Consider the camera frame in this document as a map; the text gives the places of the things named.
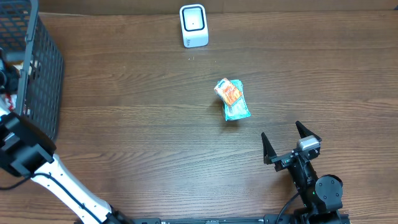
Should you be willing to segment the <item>teal tissue packet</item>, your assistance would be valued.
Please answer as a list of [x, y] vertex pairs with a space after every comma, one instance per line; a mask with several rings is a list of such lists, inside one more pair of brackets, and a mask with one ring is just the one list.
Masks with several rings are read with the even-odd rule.
[[251, 116], [244, 95], [242, 95], [233, 106], [228, 106], [226, 103], [223, 104], [224, 118], [226, 121], [234, 121]]

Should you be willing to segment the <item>small orange box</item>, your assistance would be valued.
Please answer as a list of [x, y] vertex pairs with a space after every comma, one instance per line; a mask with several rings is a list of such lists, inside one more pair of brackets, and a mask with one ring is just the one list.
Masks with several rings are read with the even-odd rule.
[[214, 87], [214, 91], [229, 107], [243, 97], [243, 93], [227, 78], [220, 80]]

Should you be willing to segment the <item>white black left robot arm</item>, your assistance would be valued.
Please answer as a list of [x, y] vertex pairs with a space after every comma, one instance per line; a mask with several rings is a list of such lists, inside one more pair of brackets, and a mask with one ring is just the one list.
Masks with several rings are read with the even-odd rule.
[[108, 202], [88, 190], [55, 153], [56, 146], [28, 118], [10, 111], [1, 116], [1, 168], [20, 182], [31, 180], [49, 190], [69, 207], [82, 223], [132, 223]]

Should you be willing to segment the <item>beige red snack bag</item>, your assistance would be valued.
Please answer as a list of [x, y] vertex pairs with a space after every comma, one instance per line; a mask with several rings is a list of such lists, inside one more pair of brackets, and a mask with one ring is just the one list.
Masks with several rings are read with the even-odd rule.
[[8, 93], [1, 94], [1, 111], [9, 113], [16, 108], [17, 95], [10, 95]]

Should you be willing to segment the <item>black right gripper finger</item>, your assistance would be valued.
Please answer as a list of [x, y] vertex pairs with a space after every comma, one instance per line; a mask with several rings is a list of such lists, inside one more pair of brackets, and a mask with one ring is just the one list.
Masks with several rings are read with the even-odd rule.
[[320, 136], [316, 135], [314, 132], [306, 128], [300, 121], [296, 121], [295, 125], [301, 138], [313, 136], [317, 139], [317, 141], [322, 142], [322, 138]]
[[261, 133], [261, 139], [263, 145], [264, 163], [273, 164], [274, 162], [272, 160], [277, 157], [277, 154], [264, 132]]

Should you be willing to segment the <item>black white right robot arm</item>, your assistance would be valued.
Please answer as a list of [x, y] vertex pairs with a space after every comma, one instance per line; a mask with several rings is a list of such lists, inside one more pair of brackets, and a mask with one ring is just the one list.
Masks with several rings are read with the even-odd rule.
[[264, 163], [275, 165], [275, 170], [287, 169], [297, 193], [282, 207], [278, 215], [266, 215], [266, 223], [347, 224], [349, 216], [343, 208], [343, 182], [335, 175], [317, 176], [311, 160], [320, 155], [322, 138], [295, 122], [300, 139], [290, 153], [278, 156], [265, 133], [261, 134]]

